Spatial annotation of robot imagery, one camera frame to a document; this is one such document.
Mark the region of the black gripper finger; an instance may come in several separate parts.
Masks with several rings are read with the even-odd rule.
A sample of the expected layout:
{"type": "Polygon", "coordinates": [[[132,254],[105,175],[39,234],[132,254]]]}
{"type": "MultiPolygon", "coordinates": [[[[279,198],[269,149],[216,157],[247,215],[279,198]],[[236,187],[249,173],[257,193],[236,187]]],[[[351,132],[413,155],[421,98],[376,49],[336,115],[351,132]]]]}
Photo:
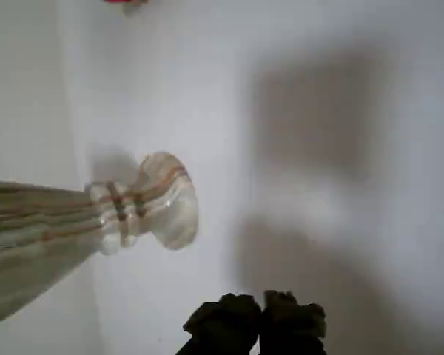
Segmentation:
{"type": "Polygon", "coordinates": [[[292,292],[264,291],[265,308],[260,319],[261,354],[326,353],[326,313],[321,305],[301,305],[292,292]]]}
{"type": "Polygon", "coordinates": [[[204,302],[183,325],[191,338],[177,355],[249,354],[258,340],[261,315],[254,297],[246,294],[204,302]]]}

